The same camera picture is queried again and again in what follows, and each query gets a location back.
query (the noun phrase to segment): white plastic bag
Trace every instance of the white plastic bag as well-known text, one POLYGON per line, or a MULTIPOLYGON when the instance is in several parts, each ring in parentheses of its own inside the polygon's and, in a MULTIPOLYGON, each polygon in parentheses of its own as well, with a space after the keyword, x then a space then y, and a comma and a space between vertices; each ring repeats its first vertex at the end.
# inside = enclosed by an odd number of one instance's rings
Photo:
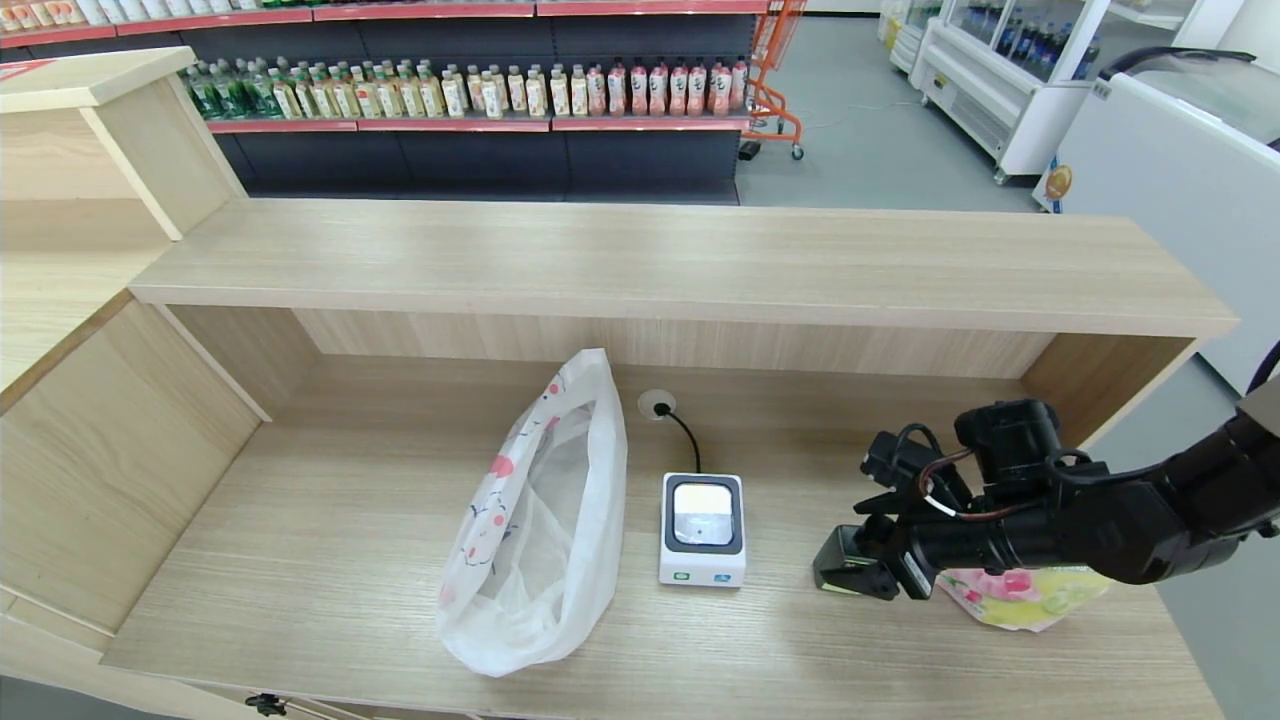
POLYGON ((561 660, 613 598, 627 438, 604 350, 566 363, 511 428, 444 565, 444 647, 494 678, 561 660))

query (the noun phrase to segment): black wire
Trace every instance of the black wire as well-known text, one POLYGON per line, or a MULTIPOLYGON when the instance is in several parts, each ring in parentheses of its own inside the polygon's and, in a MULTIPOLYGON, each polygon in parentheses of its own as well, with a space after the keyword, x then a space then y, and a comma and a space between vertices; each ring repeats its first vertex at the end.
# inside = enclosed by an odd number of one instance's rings
POLYGON ((694 437, 694 430, 690 430, 689 425, 686 425, 685 421, 671 410, 667 411, 667 416, 680 423, 681 428, 685 428, 685 434, 689 436, 689 442, 694 446, 694 471, 700 474, 703 471, 703 454, 698 450, 698 438, 694 437))
POLYGON ((1253 392, 1262 387, 1271 378, 1271 373, 1275 373, 1276 365, 1280 365, 1280 341, 1276 341, 1276 346, 1262 359, 1258 372, 1253 373, 1253 379, 1249 380, 1249 389, 1247 392, 1253 392))
POLYGON ((906 445, 906 438, 909 438, 914 432, 919 432, 925 439, 929 441, 929 447, 933 448, 933 452, 942 455, 942 446, 938 443, 938 436, 933 434, 933 430, 931 430, 928 425, 911 423, 897 433, 897 442, 893 443, 893 452, 890 452, 888 455, 887 465, 890 468, 897 468, 897 454, 902 451, 902 446, 906 445))
POLYGON ((1048 475, 1051 478, 1053 478, 1055 480, 1062 482, 1062 483, 1076 483, 1076 482, 1085 482, 1085 483, 1089 483, 1089 484, 1120 483, 1120 482, 1134 480, 1134 479, 1146 477, 1146 475, 1151 474, 1153 470, 1158 470, 1160 465, 1161 465, 1160 462, 1156 462, 1155 465, 1148 465, 1146 468, 1138 468, 1135 470, 1125 470, 1124 473, 1112 473, 1110 475, 1083 477, 1083 475, 1076 475, 1076 474, 1071 473, 1071 466, 1059 468, 1057 462, 1060 460, 1062 460, 1064 457, 1075 457, 1076 464, 1080 464, 1080 462, 1092 462, 1093 461, 1093 459, 1089 457, 1088 452, 1084 452, 1083 450, 1076 450, 1074 447, 1060 447, 1060 448, 1055 450, 1053 452, 1050 452, 1048 456, 1044 457, 1044 468, 1048 471, 1048 475))

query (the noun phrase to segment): white freezer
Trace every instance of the white freezer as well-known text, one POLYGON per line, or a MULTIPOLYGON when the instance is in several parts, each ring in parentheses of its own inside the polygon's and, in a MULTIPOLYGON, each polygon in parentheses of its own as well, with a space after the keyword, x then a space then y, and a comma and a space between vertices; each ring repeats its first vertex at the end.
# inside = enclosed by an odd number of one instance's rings
POLYGON ((1243 393, 1280 338, 1280 76, 1240 55, 1164 50, 1102 73, 1034 197, 1133 218, 1199 275, 1242 318, 1201 354, 1243 393))

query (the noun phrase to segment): sticker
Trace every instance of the sticker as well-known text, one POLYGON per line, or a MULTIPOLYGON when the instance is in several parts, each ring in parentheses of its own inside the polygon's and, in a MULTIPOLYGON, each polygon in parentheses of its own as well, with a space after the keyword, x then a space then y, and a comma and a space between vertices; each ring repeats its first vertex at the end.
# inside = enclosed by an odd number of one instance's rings
POLYGON ((20 76, 22 73, 29 73, 31 70, 33 70, 36 68, 42 68, 42 67, 45 67, 45 65, 47 65, 49 63, 52 63, 52 61, 54 61, 52 59, 47 59, 47 60, 20 60, 20 61, 17 61, 17 63, 4 63, 4 64, 0 64, 0 82, 4 82, 4 81, 10 79, 10 78, 15 78, 15 77, 20 76))
POLYGON ((933 585, 925 582, 924 573, 920 570, 920 566, 915 564, 915 559, 911 557, 910 552, 902 555, 902 566, 911 574, 911 579, 915 580, 916 587, 924 592, 924 597, 933 594, 933 585))
POLYGON ((1071 165, 1059 164, 1057 155, 1048 161, 1048 177, 1044 178, 1044 199, 1050 201, 1055 215, 1062 214, 1062 197, 1071 190, 1071 165))

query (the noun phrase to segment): wooden panel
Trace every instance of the wooden panel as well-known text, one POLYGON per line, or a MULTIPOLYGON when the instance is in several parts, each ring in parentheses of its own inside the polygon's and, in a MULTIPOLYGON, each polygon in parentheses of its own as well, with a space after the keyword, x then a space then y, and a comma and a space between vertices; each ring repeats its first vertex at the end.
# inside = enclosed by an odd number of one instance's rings
POLYGON ((196 61, 191 47, 156 47, 58 58, 5 78, 0 114, 88 108, 115 100, 196 61))
POLYGON ((870 433, 922 420, 954 447, 955 414, 1020 397, 1016 380, 614 366, 630 460, 613 602, 564 661, 500 682, 470 673, 435 633, 440 570, 494 450, 553 369, 324 356, 244 447, 104 661, 481 716, 888 719, 920 703, 965 720, 1027 707, 1217 715, 1149 587, 1116 587, 1039 635, 983 626, 945 598, 814 589, 809 564, 831 528, 881 489, 858 473, 870 433), (680 398, 708 470, 744 478, 741 591, 657 582, 659 480, 691 457, 680 428, 637 416, 650 387, 680 398), (714 648, 696 673, 678 661, 690 647, 714 648), (927 682, 904 682, 922 667, 927 682))
POLYGON ((180 240, 232 197, 242 197, 221 154, 209 151, 209 129, 196 127, 174 83, 161 79, 81 113, 128 178, 137 197, 172 240, 180 240))
POLYGON ((604 347, 609 361, 675 368, 1019 378, 1047 333, 840 328, 696 320, 611 320, 297 310, 321 352, 564 361, 604 347))
POLYGON ((6 202, 138 196, 79 110, 0 117, 0 156, 6 202))
POLYGON ((101 652, 0 616, 0 674, 67 688, 143 712, 195 720, 253 720, 248 707, 184 685, 99 665, 101 652))
POLYGON ((479 715, 466 715, 457 712, 433 712, 430 710, 379 710, 374 720, 484 720, 479 715))
POLYGON ((169 310, 268 418, 288 404, 320 357, 288 310, 179 305, 169 310))
POLYGON ((1060 334, 1023 375, 1062 419, 1062 445, 1085 447, 1189 359, 1184 337, 1060 334))
MULTIPOLYGON (((195 684, 195 687, 212 693, 218 697, 224 697, 238 705, 243 705, 250 697, 256 696, 260 692, 271 692, 255 688, 229 688, 221 685, 201 685, 195 684)), ((371 720, 372 715, 361 712, 349 712, 339 707, 333 707, 329 703, 315 701, 303 697, 289 697, 280 696, 280 700, 285 703, 285 714, 289 717, 305 717, 307 720, 371 720)))
POLYGON ((257 418, 134 302, 0 423, 0 582, 110 632, 257 418))
POLYGON ((1032 213, 232 201, 147 302, 1207 337, 1235 315, 1135 224, 1032 213))
MULTIPOLYGON (((109 318, 104 306, 172 243, 137 200, 3 202, 0 228, 0 379, 8 407, 24 392, 10 386, 55 348, 74 347, 67 337, 92 325, 95 315, 109 318)), ((40 377, 36 369, 27 384, 40 377)))
POLYGON ((9 609, 9 616, 19 623, 40 628, 41 630, 51 635, 56 635, 67 642, 87 647, 99 655, 106 652, 106 646, 111 642, 111 635, 82 625, 74 620, 69 620, 63 615, 46 610, 26 598, 19 597, 13 603, 13 607, 9 609))

